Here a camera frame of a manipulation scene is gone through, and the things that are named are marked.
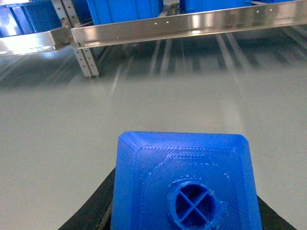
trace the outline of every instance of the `epoxy floor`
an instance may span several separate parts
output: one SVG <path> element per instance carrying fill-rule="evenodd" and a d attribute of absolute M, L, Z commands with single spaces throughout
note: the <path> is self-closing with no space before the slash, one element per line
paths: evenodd
<path fill-rule="evenodd" d="M 0 58 L 0 229 L 58 229 L 114 168 L 118 136 L 146 130 L 243 134 L 258 195 L 305 230 L 299 42 L 273 29 L 114 46 L 94 80 L 70 47 Z"/>

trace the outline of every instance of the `perforated metal upright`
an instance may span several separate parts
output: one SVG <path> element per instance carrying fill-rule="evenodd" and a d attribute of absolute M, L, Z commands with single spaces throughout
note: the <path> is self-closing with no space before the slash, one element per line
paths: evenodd
<path fill-rule="evenodd" d="M 75 7 L 71 0 L 52 0 L 53 6 L 61 19 L 63 26 L 70 29 L 81 25 L 80 19 L 76 13 Z M 92 48 L 78 49 L 81 45 L 76 43 L 70 35 L 70 45 L 77 57 L 79 65 L 86 77 L 99 76 L 100 71 L 97 67 L 97 58 Z"/>

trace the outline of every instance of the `shelving unit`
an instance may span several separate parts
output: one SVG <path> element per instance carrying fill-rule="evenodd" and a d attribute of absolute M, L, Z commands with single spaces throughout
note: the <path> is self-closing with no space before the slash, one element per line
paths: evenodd
<path fill-rule="evenodd" d="M 29 1 L 16 0 L 16 3 Z M 250 7 L 193 14 L 181 14 L 178 4 L 173 4 L 165 6 L 157 18 L 105 25 L 81 24 L 71 0 L 52 0 L 52 3 L 62 27 L 0 38 L 0 57 L 57 51 L 71 45 L 84 75 L 94 77 L 100 74 L 101 65 L 97 63 L 103 57 L 95 55 L 94 47 L 307 23 L 307 0 L 276 4 L 253 1 L 254 6 Z M 0 0 L 1 4 L 7 4 L 7 0 Z"/>

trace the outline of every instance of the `blue storage crate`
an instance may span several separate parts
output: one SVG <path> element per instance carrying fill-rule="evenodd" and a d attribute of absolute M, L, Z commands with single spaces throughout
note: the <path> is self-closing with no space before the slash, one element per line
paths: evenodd
<path fill-rule="evenodd" d="M 61 27 L 50 0 L 5 5 L 0 8 L 3 37 L 39 33 Z"/>
<path fill-rule="evenodd" d="M 161 0 L 87 0 L 95 25 L 158 17 Z"/>
<path fill-rule="evenodd" d="M 91 19 L 90 9 L 86 0 L 72 0 L 77 16 L 80 22 L 85 22 Z"/>
<path fill-rule="evenodd" d="M 180 0 L 185 13 L 214 11 L 250 6 L 251 0 Z"/>

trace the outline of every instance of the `circular hole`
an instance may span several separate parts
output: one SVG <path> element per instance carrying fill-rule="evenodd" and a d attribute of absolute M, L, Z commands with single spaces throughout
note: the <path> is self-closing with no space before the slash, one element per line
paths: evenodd
<path fill-rule="evenodd" d="M 205 185 L 184 182 L 171 196 L 170 213 L 182 230 L 211 229 L 218 224 L 219 201 Z"/>

